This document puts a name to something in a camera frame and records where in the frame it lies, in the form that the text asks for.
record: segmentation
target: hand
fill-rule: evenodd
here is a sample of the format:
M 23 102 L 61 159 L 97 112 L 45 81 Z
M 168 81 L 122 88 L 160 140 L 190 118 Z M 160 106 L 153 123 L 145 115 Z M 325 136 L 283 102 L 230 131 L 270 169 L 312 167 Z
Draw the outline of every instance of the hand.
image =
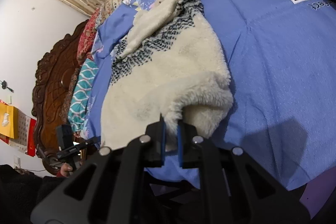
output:
M 72 167 L 70 166 L 70 164 L 63 164 L 61 166 L 60 172 L 63 177 L 67 178 L 68 176 L 70 176 L 70 173 L 69 173 L 70 171 L 72 171 Z

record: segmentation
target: brown wood carving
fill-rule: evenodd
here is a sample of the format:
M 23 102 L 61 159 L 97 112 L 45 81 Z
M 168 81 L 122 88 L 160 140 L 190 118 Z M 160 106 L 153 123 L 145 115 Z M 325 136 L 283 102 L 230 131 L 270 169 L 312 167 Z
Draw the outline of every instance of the brown wood carving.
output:
M 31 113 L 37 118 L 34 128 L 37 155 L 43 159 L 58 151 L 55 128 L 62 124 L 59 113 L 69 88 L 70 78 L 74 70 L 79 67 L 76 59 L 77 48 L 86 22 L 80 23 L 73 35 L 67 34 L 64 39 L 58 41 L 37 63 Z

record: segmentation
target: blue bed sheet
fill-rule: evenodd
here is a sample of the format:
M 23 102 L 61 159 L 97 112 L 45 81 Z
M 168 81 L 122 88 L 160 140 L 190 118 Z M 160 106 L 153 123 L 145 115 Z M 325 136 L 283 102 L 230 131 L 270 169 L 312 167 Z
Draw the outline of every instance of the blue bed sheet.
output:
M 329 0 L 201 0 L 232 75 L 235 103 L 212 140 L 239 145 L 287 189 L 336 164 L 336 11 Z M 130 0 L 100 27 L 94 44 L 99 66 L 89 103 L 88 137 L 100 135 L 100 112 L 109 86 L 113 47 L 132 27 Z M 148 169 L 167 181 L 199 187 L 198 170 L 182 170 L 176 155 Z

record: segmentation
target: electrical outlet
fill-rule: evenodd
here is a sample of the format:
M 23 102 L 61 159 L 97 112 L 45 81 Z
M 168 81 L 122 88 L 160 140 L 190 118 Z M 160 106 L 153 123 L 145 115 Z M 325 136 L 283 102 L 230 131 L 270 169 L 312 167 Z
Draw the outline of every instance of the electrical outlet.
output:
M 14 167 L 21 168 L 21 159 L 18 156 L 14 156 Z

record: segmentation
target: black and white knit pattern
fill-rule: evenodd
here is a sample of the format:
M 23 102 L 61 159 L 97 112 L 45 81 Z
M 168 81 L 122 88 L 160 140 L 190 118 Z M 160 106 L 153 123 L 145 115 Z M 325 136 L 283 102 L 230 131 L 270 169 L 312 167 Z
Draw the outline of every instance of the black and white knit pattern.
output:
M 197 13 L 204 14 L 203 4 L 200 0 L 179 0 L 176 12 L 179 16 L 150 37 L 144 39 L 135 52 L 130 53 L 123 59 L 119 58 L 119 56 L 127 46 L 127 36 L 120 39 L 119 44 L 114 49 L 116 57 L 112 64 L 111 85 L 116 83 L 121 77 L 132 73 L 133 67 L 152 61 L 154 51 L 169 50 L 182 30 L 194 27 L 193 17 Z

